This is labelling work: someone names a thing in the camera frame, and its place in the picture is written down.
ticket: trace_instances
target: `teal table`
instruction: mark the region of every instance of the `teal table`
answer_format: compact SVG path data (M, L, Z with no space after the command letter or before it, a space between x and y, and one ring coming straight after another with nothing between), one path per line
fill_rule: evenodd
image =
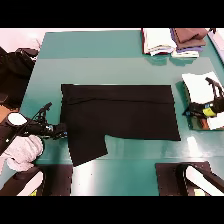
M48 102L50 123L60 117L62 83L172 86L180 142L106 136L108 155L74 168L71 195L158 195L155 163L209 161L224 178L224 132L192 131L182 74L214 71L224 84L224 68L212 43L197 59L142 55L140 31L47 33L21 112L32 117ZM67 139L47 140L39 164L71 164Z

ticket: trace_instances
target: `table surface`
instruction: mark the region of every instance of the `table surface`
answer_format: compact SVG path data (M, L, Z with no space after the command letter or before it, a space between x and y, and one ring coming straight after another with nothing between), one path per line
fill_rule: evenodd
M224 178L224 132L193 131L186 107L183 73L214 71L224 83L223 64L208 37L197 59L142 54L135 31L62 32L45 35L21 112L32 117L48 102L49 123L59 122L62 83L168 84L172 87L180 142L105 137L108 155L74 168L71 195L158 195L155 163L209 161ZM71 164L67 139L47 140L42 164Z

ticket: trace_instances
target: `yellow label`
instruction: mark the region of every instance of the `yellow label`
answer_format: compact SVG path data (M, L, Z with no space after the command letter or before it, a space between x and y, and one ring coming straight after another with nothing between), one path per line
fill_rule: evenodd
M195 196L205 196L205 192L202 189L194 189Z
M37 190L35 190L33 193L31 193L29 196L37 196Z
M212 109L210 107L203 109L203 113L207 117L214 117L214 116L216 116L216 114L212 111Z

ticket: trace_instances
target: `white floor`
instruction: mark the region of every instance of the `white floor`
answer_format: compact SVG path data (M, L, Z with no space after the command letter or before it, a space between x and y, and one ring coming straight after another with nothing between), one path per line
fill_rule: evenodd
M0 46L7 52L19 47L39 50L46 32L140 30L140 28L0 28Z

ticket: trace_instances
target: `folded black fabric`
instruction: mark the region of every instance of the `folded black fabric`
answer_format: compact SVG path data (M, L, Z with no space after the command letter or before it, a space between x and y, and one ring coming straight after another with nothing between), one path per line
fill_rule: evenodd
M106 155L105 135L180 141L169 85L62 84L61 90L74 166Z

